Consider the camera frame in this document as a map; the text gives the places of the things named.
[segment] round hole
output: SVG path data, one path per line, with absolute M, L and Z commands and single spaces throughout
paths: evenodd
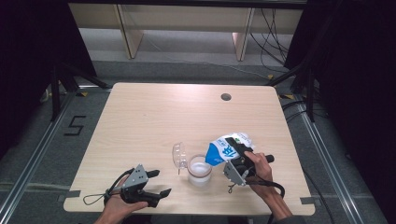
M 223 93 L 223 94 L 221 95 L 221 99 L 222 99 L 223 101 L 230 101 L 230 100 L 231 100 L 231 95 L 228 94 L 228 93 Z

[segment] clear plastic cup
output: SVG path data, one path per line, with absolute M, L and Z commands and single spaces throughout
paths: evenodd
M 205 162 L 205 155 L 198 154 L 188 162 L 189 181 L 197 187 L 203 187 L 210 180 L 212 166 Z

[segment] gray floor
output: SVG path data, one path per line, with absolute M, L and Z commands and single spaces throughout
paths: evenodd
M 262 85 L 266 83 L 268 75 L 277 77 L 282 74 L 262 66 L 261 50 L 251 38 L 245 60 L 238 62 L 231 34 L 147 31 L 136 58 L 127 60 L 119 31 L 81 29 L 81 33 L 99 78 L 109 84 L 132 81 Z M 288 46 L 291 38 L 290 35 L 280 35 L 279 41 Z M 271 69 L 286 71 L 268 55 L 263 56 L 263 63 Z M 277 85 L 277 92 L 290 93 L 291 82 L 292 78 Z M 79 83 L 81 86 L 91 85 L 85 80 L 80 80 Z M 71 99 L 70 105 L 8 223 L 93 223 L 99 216 L 97 213 L 65 212 L 63 196 L 73 181 L 108 95 L 108 91 L 89 91 L 86 97 L 74 94 L 62 96 L 64 102 Z M 282 99 L 280 102 L 284 105 L 292 100 Z M 350 192 L 363 223 L 387 223 L 353 161 L 346 157 L 342 141 L 331 121 L 326 118 L 325 110 L 319 104 L 315 104 L 315 109 L 315 125 L 332 157 L 333 168 Z M 289 118 L 299 110 L 301 108 L 297 105 L 292 106 L 285 111 L 285 117 Z M 48 101 L 32 116 L 20 142 L 0 161 L 1 201 L 8 196 L 13 183 L 18 181 L 40 144 L 41 137 L 50 125 L 50 116 L 51 103 Z M 65 133 L 75 131 L 68 127 L 74 116 L 86 116 L 78 121 L 84 128 L 79 136 L 65 136 Z M 290 120 L 288 124 L 301 164 L 319 190 L 307 178 L 312 196 L 316 199 L 316 213 L 305 220 L 307 223 L 332 223 L 326 203 L 335 223 L 351 222 L 337 193 L 337 187 L 333 185 L 318 154 L 318 147 L 306 128 L 304 115 Z M 323 195 L 324 201 L 320 199 L 319 193 Z M 254 223 L 266 223 L 267 217 L 252 219 Z

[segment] hand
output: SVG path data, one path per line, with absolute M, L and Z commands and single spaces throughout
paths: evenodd
M 128 176 L 125 176 L 118 186 L 121 186 Z M 95 224 L 116 224 L 121 223 L 126 217 L 131 215 L 132 212 L 147 207 L 149 204 L 146 202 L 139 203 L 125 203 L 119 194 L 111 195 L 107 201 L 102 215 L 96 220 Z
M 271 166 L 268 164 L 268 161 L 265 158 L 264 153 L 254 154 L 252 152 L 245 151 L 245 155 L 254 162 L 256 168 L 256 176 L 248 177 L 247 181 L 261 181 L 261 180 L 273 181 L 272 169 Z M 266 200 L 268 197 L 270 197 L 273 194 L 277 194 L 274 187 L 266 187 L 261 185 L 250 185 L 250 187 L 263 200 Z
M 245 155 L 249 157 L 256 168 L 256 176 L 247 178 L 247 181 L 273 181 L 272 169 L 265 159 L 264 153 L 254 154 L 245 151 Z M 276 192 L 274 187 L 266 187 L 262 185 L 250 185 L 251 189 L 259 195 L 264 202 L 268 205 L 276 220 L 281 220 L 286 217 L 291 217 L 292 213 L 286 205 L 283 198 Z

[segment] blue and white carton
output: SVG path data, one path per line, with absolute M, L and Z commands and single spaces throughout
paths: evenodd
M 209 144 L 209 149 L 207 150 L 205 157 L 206 163 L 216 166 L 224 161 L 237 159 L 240 157 L 236 150 L 225 140 L 229 137 L 232 137 L 238 144 L 244 144 L 246 147 L 253 148 L 251 139 L 248 138 L 246 133 L 226 134 Z

